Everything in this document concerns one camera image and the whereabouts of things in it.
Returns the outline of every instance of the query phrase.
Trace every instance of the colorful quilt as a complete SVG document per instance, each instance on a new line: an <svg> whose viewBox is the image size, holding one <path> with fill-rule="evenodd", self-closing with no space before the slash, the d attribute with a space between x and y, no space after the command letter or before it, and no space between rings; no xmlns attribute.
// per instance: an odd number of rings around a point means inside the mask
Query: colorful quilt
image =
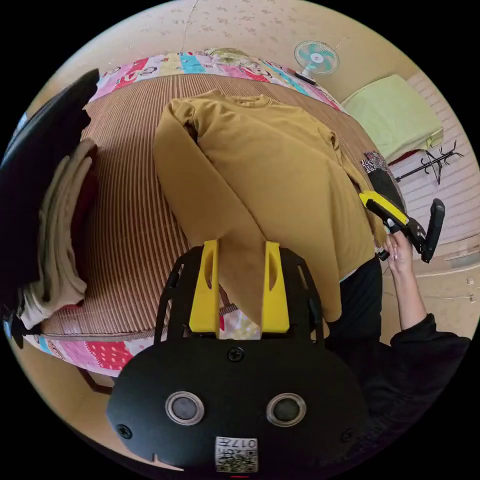
<svg viewBox="0 0 480 480"><path fill-rule="evenodd" d="M220 339L258 340L260 336L258 326L238 309L220 317ZM47 354L109 377L118 377L130 359L154 343L152 336L129 341L51 340L38 335L24 338Z"/></svg>
<svg viewBox="0 0 480 480"><path fill-rule="evenodd" d="M345 112L340 103L324 88L319 85L310 85L297 78L290 68L251 57L238 50L232 53L232 49L229 48L209 49L195 53L172 52L118 66L101 76L97 84L98 90L90 102L135 82L183 74L212 74L282 85Z"/></svg>

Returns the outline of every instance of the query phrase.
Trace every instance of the wall fan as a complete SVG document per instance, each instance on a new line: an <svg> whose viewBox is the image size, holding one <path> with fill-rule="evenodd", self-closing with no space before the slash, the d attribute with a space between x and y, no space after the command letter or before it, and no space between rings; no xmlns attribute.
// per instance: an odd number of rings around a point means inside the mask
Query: wall fan
<svg viewBox="0 0 480 480"><path fill-rule="evenodd" d="M295 59L303 71L295 75L310 84L315 84L311 74L331 74L339 67L339 56L335 50L321 41L306 40L295 47Z"/></svg>

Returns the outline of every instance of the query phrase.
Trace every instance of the light green cushion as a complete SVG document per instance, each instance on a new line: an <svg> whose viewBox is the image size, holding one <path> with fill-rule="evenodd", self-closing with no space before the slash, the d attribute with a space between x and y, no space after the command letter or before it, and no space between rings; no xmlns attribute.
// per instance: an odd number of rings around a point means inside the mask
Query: light green cushion
<svg viewBox="0 0 480 480"><path fill-rule="evenodd" d="M410 150L428 149L442 142L440 120L396 74L369 83L342 105L365 129L387 163Z"/></svg>

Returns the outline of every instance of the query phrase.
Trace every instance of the qr code sticker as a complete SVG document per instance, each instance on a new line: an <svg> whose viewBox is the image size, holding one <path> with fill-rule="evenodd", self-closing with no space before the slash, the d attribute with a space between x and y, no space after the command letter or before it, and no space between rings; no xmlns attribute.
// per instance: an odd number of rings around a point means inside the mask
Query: qr code sticker
<svg viewBox="0 0 480 480"><path fill-rule="evenodd" d="M255 473L259 471L256 438L218 436L215 440L217 472Z"/></svg>

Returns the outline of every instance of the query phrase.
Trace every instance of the striped bamboo mat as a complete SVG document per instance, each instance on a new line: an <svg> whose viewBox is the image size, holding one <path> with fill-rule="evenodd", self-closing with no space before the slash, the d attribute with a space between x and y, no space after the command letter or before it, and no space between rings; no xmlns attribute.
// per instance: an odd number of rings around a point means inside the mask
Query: striped bamboo mat
<svg viewBox="0 0 480 480"><path fill-rule="evenodd" d="M190 74L145 80L103 96L85 107L91 123L83 137L98 145L100 185L84 232L85 301L82 308L62 310L45 320L45 337L121 341L152 335L170 270L190 248L162 195L153 137L171 99L213 89L232 96L265 94L305 109L337 133L341 148L370 185L361 160L364 152L376 148L362 127L347 114L283 86Z"/></svg>

